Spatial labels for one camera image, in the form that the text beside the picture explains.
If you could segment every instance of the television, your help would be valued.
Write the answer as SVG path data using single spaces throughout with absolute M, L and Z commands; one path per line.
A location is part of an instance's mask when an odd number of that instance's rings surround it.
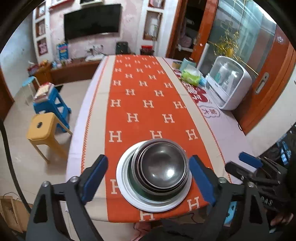
M 65 40 L 119 32 L 121 4 L 101 5 L 64 15 Z

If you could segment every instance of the light blue stool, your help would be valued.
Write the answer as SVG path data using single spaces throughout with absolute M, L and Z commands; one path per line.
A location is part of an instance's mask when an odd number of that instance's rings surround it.
M 31 91 L 31 93 L 32 93 L 32 97 L 34 98 L 35 93 L 34 93 L 34 91 L 33 91 L 32 88 L 31 88 L 31 84 L 33 83 L 34 80 L 36 81 L 38 87 L 40 87 L 40 84 L 39 84 L 39 82 L 38 82 L 38 80 L 37 80 L 37 78 L 36 78 L 35 76 L 30 76 L 29 78 L 27 78 L 27 79 L 22 83 L 22 93 L 24 94 L 24 97 L 25 97 L 25 100 L 26 100 L 27 105 L 29 105 L 29 103 L 28 103 L 28 101 L 27 101 L 27 97 L 26 97 L 26 94 L 25 94 L 25 92 L 24 92 L 24 87 L 29 86 L 30 91 Z
M 69 124 L 66 121 L 66 117 L 69 113 L 71 113 L 71 109 L 66 106 L 65 102 L 63 101 L 55 87 L 50 92 L 48 100 L 41 103 L 34 102 L 33 106 L 36 114 L 39 114 L 41 111 L 45 111 L 45 113 L 54 113 L 59 118 L 59 120 L 69 129 Z M 60 127 L 63 132 L 66 132 L 66 130 L 63 129 L 60 124 L 57 124 L 57 127 Z

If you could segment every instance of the tiled floor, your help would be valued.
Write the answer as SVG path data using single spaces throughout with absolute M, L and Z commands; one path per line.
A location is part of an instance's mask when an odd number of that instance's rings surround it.
M 87 91 L 90 80 L 67 83 L 62 88 L 60 94 L 65 103 L 72 109 L 70 115 L 70 130 L 74 129 L 80 106 Z M 50 164 L 42 159 L 34 147 L 26 138 L 26 133 L 32 117 L 35 115 L 32 102 L 28 106 L 25 104 L 24 96 L 18 93 L 15 103 L 7 115 L 4 125 L 7 131 L 12 162 L 20 187 L 26 200 L 33 203 L 43 181 L 50 181 L 52 184 L 65 182 L 67 161 L 56 156 L 47 146 L 41 146 L 41 151 L 51 161 Z M 68 133 L 57 130 L 56 139 L 69 149 L 71 138 Z M 17 193 L 5 156 L 2 138 L 0 140 L 0 196 L 8 192 Z M 71 222 L 70 215 L 65 212 L 65 203 L 61 202 L 63 215 L 70 237 L 79 240 Z M 197 215 L 195 221 L 202 221 Z M 191 215 L 182 217 L 178 221 L 181 223 L 192 222 Z M 138 231 L 133 229 L 132 223 L 108 223 L 93 221 L 95 227 L 105 241 L 128 241 L 138 236 Z

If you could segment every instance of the black speaker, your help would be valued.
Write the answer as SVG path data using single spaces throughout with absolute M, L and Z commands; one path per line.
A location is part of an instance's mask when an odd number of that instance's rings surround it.
M 128 54 L 128 42 L 116 43 L 116 54 Z

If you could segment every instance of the plate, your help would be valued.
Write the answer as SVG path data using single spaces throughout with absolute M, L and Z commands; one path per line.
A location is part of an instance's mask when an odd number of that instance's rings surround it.
M 131 157 L 135 150 L 145 143 L 142 141 L 134 144 L 129 149 L 127 149 L 124 154 L 119 159 L 117 169 L 116 169 L 116 181 L 119 187 L 119 190 L 123 197 L 136 208 L 146 211 L 146 212 L 164 212 L 170 210 L 177 205 L 179 205 L 184 198 L 187 196 L 190 187 L 191 187 L 191 172 L 189 173 L 188 180 L 184 188 L 174 197 L 165 201 L 152 201 L 142 197 L 140 194 L 134 191 L 128 180 L 128 163 L 131 160 Z

